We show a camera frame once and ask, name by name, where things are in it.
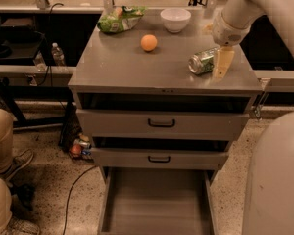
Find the gray countertop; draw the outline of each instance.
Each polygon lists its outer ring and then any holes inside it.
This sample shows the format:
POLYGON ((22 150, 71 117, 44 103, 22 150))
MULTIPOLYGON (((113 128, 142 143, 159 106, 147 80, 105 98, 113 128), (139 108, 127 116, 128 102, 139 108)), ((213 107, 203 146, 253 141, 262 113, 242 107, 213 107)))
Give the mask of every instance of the gray countertop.
POLYGON ((95 28, 69 82, 69 88, 82 92, 114 91, 130 93, 252 93, 261 91, 239 46, 234 61, 223 80, 212 74, 197 76, 187 62, 198 51, 215 47, 212 36, 203 31, 218 10, 191 10, 192 18, 178 34, 167 32, 160 18, 161 10, 147 10, 132 30, 105 34, 95 28), (154 34, 158 46, 152 52, 140 47, 145 34, 154 34))

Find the closed drawer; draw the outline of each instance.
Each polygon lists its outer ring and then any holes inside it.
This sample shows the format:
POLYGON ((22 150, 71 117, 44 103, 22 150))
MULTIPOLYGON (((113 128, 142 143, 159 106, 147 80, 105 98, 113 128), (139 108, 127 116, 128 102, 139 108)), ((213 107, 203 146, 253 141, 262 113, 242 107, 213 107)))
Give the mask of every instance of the closed drawer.
POLYGON ((91 149, 98 166, 219 170, 228 152, 164 151, 147 149, 91 149))
POLYGON ((111 168, 100 235, 215 235, 205 171, 111 168))
POLYGON ((77 110, 91 137, 237 140, 248 114, 77 110))

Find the floor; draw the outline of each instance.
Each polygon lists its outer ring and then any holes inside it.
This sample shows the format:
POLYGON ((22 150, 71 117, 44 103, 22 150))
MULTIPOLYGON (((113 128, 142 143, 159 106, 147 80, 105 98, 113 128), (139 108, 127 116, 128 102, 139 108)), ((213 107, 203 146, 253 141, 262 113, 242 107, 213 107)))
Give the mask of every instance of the floor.
MULTIPOLYGON (((28 118, 58 116, 59 105, 22 104, 28 118)), ((223 169, 212 186, 213 210, 220 235, 240 235, 246 175, 252 150, 263 130, 294 107, 264 107, 262 120, 251 118, 234 142, 223 169)), ((13 212, 31 220, 42 235, 95 235, 105 184, 98 168, 86 161, 74 161, 58 146, 61 126, 14 131, 14 152, 31 149, 32 163, 14 178, 16 184, 35 186, 33 211, 24 208, 16 196, 13 212)))

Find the chip bag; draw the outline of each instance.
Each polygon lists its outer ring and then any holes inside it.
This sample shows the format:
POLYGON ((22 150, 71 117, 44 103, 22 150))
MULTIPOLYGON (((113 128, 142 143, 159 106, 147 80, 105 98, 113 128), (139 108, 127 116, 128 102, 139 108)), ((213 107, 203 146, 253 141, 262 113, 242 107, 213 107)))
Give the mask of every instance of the chip bag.
POLYGON ((119 33, 134 28, 144 16, 146 8, 142 6, 121 6, 113 12, 103 15, 97 26, 104 33, 119 33))

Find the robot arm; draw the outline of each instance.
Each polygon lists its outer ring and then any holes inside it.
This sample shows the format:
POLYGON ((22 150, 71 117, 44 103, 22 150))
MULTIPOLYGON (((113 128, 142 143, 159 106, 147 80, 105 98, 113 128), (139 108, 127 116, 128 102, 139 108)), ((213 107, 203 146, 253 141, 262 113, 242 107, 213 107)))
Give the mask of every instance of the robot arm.
POLYGON ((266 14, 294 57, 294 0, 228 0, 215 17, 214 41, 221 46, 239 44, 253 21, 266 14))

